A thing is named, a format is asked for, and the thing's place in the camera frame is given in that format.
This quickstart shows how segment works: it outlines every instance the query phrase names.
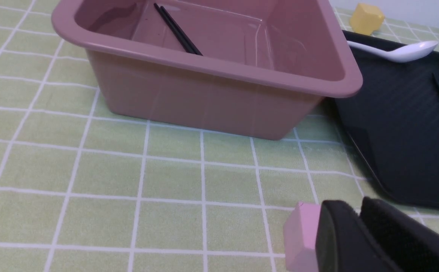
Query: white plastic spoon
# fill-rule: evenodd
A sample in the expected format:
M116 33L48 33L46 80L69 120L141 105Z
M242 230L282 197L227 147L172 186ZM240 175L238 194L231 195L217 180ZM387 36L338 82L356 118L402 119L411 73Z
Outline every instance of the white plastic spoon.
M351 41L347 41L347 43L353 48L357 48L377 55L379 57L383 57L384 59L390 60L391 62L411 62L413 60L418 60L422 57L426 57L434 50L439 42L427 41L414 43L412 45L405 45L402 48L398 48L393 51L384 51L378 48L373 48L369 45L363 45L361 43L355 43Z

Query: yellow block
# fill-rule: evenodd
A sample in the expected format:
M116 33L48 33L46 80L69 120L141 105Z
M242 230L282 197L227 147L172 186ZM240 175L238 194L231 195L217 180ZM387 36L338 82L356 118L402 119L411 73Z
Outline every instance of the yellow block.
M384 14L378 7L358 3L349 22L355 33L370 35L380 28L383 21Z

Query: black utensil on tray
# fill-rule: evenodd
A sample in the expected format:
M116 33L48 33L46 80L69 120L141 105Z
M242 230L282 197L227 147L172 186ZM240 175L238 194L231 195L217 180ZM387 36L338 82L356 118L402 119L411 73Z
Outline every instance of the black utensil on tray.
M178 41L181 43L184 50L188 53L202 56L201 52L190 40L190 38L184 33L184 31L181 29L178 23L174 21L173 17L171 17L169 12L167 12L167 10L163 6L159 7L157 3L154 3L154 7L161 15L162 19L167 24L167 26L169 26L169 29L173 32L174 36L176 36Z

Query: pink block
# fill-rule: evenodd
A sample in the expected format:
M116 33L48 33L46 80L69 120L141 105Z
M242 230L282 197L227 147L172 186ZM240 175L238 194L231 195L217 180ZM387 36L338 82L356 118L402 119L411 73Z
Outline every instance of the pink block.
M297 203L283 225L285 265L292 272L318 272L315 255L320 205Z

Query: spoon handle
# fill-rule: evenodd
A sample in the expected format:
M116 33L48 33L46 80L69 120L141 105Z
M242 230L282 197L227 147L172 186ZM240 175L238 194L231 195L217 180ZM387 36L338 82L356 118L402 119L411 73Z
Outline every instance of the spoon handle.
M375 55L380 56L380 57L385 57L385 55L386 55L385 51L380 50L378 48L373 48L372 46L369 46L369 45L363 45L362 43L355 43L355 42L351 42L351 41L347 41L347 43L352 48L357 48L357 49L375 54Z

